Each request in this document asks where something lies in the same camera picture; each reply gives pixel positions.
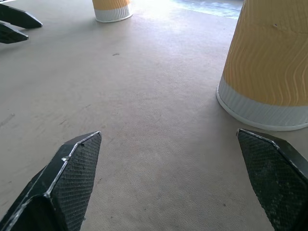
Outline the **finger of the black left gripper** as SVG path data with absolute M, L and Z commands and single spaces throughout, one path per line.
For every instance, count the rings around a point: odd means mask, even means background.
M 25 29 L 40 28 L 43 24 L 28 12 L 0 4 L 0 21 Z
M 12 44 L 28 40 L 28 36 L 0 22 L 0 43 Z

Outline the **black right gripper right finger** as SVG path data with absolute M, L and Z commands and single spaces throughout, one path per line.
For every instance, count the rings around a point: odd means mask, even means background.
M 287 141 L 238 129 L 252 188 L 275 231 L 308 231 L 308 161 Z

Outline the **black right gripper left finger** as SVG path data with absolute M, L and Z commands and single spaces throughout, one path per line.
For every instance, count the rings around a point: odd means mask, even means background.
M 99 131 L 65 142 L 24 187 L 0 231 L 80 231 L 94 186 Z

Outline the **orange and white paper cup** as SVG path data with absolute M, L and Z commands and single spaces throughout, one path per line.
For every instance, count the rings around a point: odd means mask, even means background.
M 308 127 L 308 0 L 244 0 L 216 97 L 256 128 Z
M 101 23 L 126 20 L 133 15 L 130 0 L 92 0 L 95 18 Z

